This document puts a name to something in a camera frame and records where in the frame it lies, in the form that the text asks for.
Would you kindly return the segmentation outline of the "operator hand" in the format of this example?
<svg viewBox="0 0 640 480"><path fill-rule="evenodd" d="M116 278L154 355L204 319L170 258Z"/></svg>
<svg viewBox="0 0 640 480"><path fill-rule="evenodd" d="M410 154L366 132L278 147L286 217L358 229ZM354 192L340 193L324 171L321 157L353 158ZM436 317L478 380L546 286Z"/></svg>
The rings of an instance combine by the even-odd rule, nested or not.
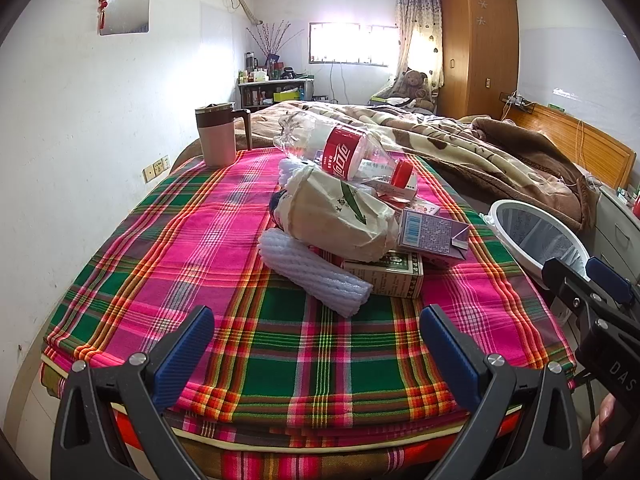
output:
<svg viewBox="0 0 640 480"><path fill-rule="evenodd" d="M615 409L619 406L620 404L611 393L603 399L599 414L597 414L597 417L591 424L588 436L584 442L582 442L583 458L588 458L603 448L603 445L605 445L606 430L608 430L608 426L610 426Z"/></svg>

